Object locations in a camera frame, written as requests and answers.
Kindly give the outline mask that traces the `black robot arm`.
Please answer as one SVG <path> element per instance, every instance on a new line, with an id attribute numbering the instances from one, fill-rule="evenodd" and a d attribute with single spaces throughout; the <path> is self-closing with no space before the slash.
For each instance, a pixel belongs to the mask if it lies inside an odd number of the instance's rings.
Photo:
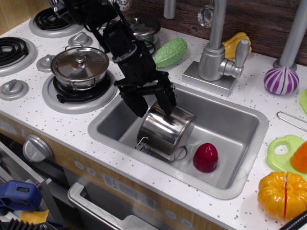
<path id="1" fill-rule="evenodd" d="M 122 71 L 124 78 L 114 83 L 126 105 L 143 117 L 148 104 L 144 96 L 156 96 L 166 116 L 177 102 L 168 73 L 158 71 L 144 41 L 137 40 L 115 0 L 51 0 L 53 12 L 68 23 L 82 25 Z"/>

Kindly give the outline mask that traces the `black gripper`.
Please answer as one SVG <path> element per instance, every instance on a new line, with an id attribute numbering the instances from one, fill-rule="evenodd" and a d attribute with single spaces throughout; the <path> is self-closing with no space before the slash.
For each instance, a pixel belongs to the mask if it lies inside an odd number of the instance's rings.
<path id="1" fill-rule="evenodd" d="M 177 105 L 173 84 L 168 72 L 156 69 L 147 49 L 115 49 L 113 61 L 119 66 L 124 78 L 116 81 L 126 105 L 138 117 L 143 117 L 148 104 L 144 95 L 154 94 L 160 108 L 170 116 Z"/>

